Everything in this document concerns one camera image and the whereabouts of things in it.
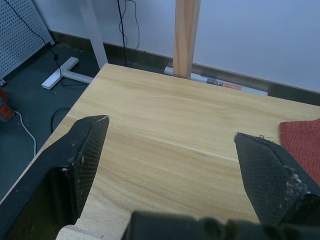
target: wooden table leg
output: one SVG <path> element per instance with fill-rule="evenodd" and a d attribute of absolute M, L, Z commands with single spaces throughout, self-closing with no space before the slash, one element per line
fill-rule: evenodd
<path fill-rule="evenodd" d="M 173 75 L 190 79 L 201 0 L 175 1 Z"/>

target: red knit cloth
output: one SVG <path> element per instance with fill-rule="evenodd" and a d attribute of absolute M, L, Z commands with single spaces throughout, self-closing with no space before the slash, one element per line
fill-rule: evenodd
<path fill-rule="evenodd" d="M 280 123 L 281 145 L 320 186 L 320 119 Z"/>

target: wall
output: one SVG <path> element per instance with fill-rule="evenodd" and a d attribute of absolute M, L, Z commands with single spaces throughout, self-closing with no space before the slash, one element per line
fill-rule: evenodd
<path fill-rule="evenodd" d="M 52 31 L 87 38 L 77 0 L 34 0 Z M 172 57 L 174 0 L 135 0 L 139 50 Z M 120 0 L 122 11 L 124 0 Z M 92 0 L 103 41 L 122 45 L 116 0 Z M 193 61 L 320 92 L 319 0 L 202 0 Z M 135 48 L 134 4 L 124 31 Z"/>

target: gray floor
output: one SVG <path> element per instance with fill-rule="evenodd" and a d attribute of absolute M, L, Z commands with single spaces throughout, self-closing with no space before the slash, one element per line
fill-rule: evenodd
<path fill-rule="evenodd" d="M 93 53 L 80 51 L 57 44 L 53 48 L 59 55 L 58 62 L 63 64 L 69 57 L 79 59 L 73 72 L 94 77 L 99 67 Z M 122 65 L 123 61 L 108 58 L 109 63 Z M 133 68 L 150 72 L 163 73 L 163 70 L 131 63 Z M 25 126 L 37 141 L 37 151 L 51 135 L 50 120 L 59 108 L 72 107 L 86 85 L 62 87 L 59 82 L 53 89 L 47 90 L 41 84 L 57 69 L 53 55 L 48 50 L 41 50 L 5 80 L 3 88 L 10 96 L 10 105 L 22 114 Z M 65 85 L 79 84 L 65 78 Z M 55 128 L 66 111 L 59 112 L 53 122 Z M 7 193 L 25 167 L 33 158 L 33 140 L 23 129 L 19 116 L 16 115 L 9 123 L 0 123 L 0 199 Z"/>

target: light wood tabletop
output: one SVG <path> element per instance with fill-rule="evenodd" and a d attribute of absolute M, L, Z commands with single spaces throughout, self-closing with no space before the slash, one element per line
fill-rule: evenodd
<path fill-rule="evenodd" d="M 91 192 L 57 239 L 121 239 L 134 210 L 258 222 L 235 132 L 280 143 L 279 123 L 315 120 L 313 105 L 106 64 L 42 150 L 86 116 L 110 124 Z"/>

